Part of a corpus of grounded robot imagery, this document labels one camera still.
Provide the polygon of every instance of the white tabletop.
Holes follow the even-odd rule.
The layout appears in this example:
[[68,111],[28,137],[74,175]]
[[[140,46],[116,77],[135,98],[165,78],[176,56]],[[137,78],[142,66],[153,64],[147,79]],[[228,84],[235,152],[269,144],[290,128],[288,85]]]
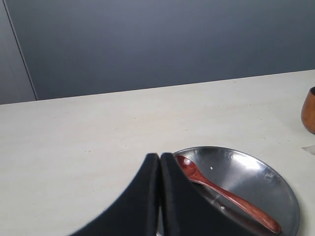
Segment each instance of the white tabletop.
[[315,235],[315,70],[0,106],[0,235],[64,236],[108,207],[146,153],[223,146],[276,169]]

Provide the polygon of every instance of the copper mug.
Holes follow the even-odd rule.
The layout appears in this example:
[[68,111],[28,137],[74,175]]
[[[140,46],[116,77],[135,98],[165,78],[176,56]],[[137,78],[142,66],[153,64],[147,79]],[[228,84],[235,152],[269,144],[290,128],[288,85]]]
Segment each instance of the copper mug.
[[307,130],[315,134],[315,87],[311,88],[306,96],[301,117]]

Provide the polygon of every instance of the stainless steel plate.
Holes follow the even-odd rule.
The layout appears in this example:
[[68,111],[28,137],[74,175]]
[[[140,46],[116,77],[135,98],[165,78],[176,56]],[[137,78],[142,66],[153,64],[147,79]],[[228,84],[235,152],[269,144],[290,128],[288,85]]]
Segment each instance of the stainless steel plate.
[[[174,154],[187,157],[210,181],[273,217],[281,225],[283,232],[280,236],[296,236],[300,224],[297,199],[287,182],[270,166],[224,147],[192,147]],[[195,186],[210,204],[256,235],[274,235],[220,194],[198,184]]]

